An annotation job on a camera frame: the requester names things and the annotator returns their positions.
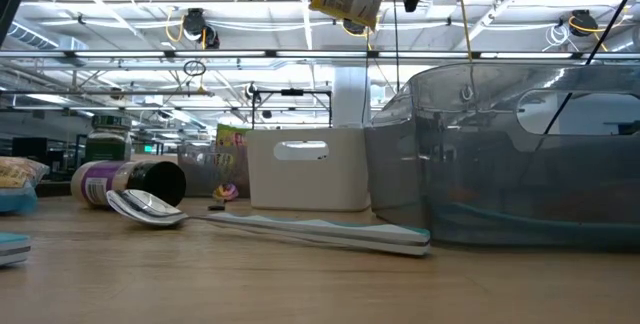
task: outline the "can lid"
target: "can lid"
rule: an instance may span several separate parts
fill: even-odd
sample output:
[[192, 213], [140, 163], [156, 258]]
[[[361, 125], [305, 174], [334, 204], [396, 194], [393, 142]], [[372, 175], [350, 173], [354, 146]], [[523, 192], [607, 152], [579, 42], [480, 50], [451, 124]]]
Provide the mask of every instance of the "can lid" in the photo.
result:
[[95, 115], [91, 119], [91, 126], [94, 128], [116, 128], [116, 129], [131, 129], [131, 119], [125, 117], [118, 117], [113, 115]]

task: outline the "table surface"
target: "table surface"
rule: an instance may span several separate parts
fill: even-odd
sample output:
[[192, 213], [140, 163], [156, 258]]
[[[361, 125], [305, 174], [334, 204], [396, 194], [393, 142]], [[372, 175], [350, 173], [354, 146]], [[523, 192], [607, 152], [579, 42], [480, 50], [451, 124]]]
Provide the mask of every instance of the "table surface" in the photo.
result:
[[[203, 214], [207, 199], [181, 209]], [[250, 213], [247, 203], [230, 211]], [[260, 211], [371, 223], [370, 212]], [[46, 198], [0, 230], [32, 237], [0, 269], [0, 322], [638, 323], [640, 255], [434, 248], [427, 258], [274, 240], [192, 221], [153, 230]]]

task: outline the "glass jar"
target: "glass jar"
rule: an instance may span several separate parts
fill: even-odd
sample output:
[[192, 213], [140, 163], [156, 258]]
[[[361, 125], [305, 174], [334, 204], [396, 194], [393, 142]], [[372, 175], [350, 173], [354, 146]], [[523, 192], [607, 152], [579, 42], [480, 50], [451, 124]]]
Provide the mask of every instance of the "glass jar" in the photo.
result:
[[131, 119], [112, 115], [95, 115], [93, 131], [87, 136], [85, 162], [97, 160], [131, 160]]

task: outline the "silver spoon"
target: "silver spoon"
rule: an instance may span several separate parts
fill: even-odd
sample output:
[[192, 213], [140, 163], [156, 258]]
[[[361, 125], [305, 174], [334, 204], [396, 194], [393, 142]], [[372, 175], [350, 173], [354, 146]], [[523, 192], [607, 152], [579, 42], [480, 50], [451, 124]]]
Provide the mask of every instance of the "silver spoon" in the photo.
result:
[[391, 253], [422, 256], [429, 252], [429, 232], [397, 225], [358, 226], [324, 220], [289, 221], [262, 216], [236, 216], [217, 213], [190, 217], [162, 199], [141, 190], [107, 192], [115, 211], [137, 222], [156, 226], [177, 226], [187, 219], [212, 222], [216, 226], [254, 233], [274, 234], [314, 242], [342, 244]]

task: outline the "warehouse ceiling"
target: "warehouse ceiling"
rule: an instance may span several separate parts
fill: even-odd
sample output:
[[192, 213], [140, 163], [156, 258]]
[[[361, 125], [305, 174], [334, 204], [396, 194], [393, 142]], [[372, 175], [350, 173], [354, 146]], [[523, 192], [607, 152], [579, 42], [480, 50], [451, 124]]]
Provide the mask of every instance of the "warehouse ceiling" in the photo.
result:
[[[573, 10], [588, 10], [601, 28], [611, 19], [621, 0], [464, 0], [471, 28], [471, 48], [479, 52], [589, 52], [594, 35], [569, 35], [567, 20]], [[308, 9], [307, 0], [23, 0], [15, 23], [52, 42], [67, 46], [58, 49], [88, 50], [199, 50], [199, 45], [182, 35], [180, 18], [189, 8], [202, 8], [207, 23], [220, 40], [220, 50], [341, 50], [365, 51], [364, 36], [347, 33], [340, 21]], [[630, 0], [624, 17], [610, 33], [607, 44], [612, 51], [635, 51], [630, 43], [640, 8]], [[464, 17], [460, 0], [421, 0], [413, 13], [406, 13], [402, 0], [383, 0], [377, 30], [370, 35], [375, 51], [459, 51], [467, 50]], [[8, 36], [3, 50], [36, 50], [17, 35]], [[4, 60], [7, 75], [21, 71], [21, 78], [4, 81], [5, 89], [82, 90], [177, 90], [175, 95], [157, 100], [175, 107], [243, 107], [248, 105], [245, 90], [253, 83], [260, 89], [327, 89], [333, 83], [335, 66], [364, 66], [365, 60], [284, 60], [277, 58], [216, 58], [205, 60], [208, 70], [188, 78], [182, 70], [188, 59], [92, 59], [77, 65], [56, 59]], [[376, 95], [374, 108], [382, 107], [393, 95], [399, 77], [401, 84], [413, 74], [445, 61], [401, 61], [397, 75], [395, 60], [369, 62], [369, 75]], [[187, 95], [204, 88], [211, 95]], [[71, 98], [91, 106], [127, 107], [140, 105], [132, 98]], [[43, 103], [24, 98], [19, 104]], [[274, 97], [278, 107], [316, 107], [317, 111], [274, 113], [264, 123], [302, 123], [324, 125], [328, 113], [313, 97]], [[154, 123], [152, 113], [136, 112], [140, 122]], [[215, 126], [218, 122], [242, 125], [244, 114], [231, 112], [185, 111], [194, 122]]]

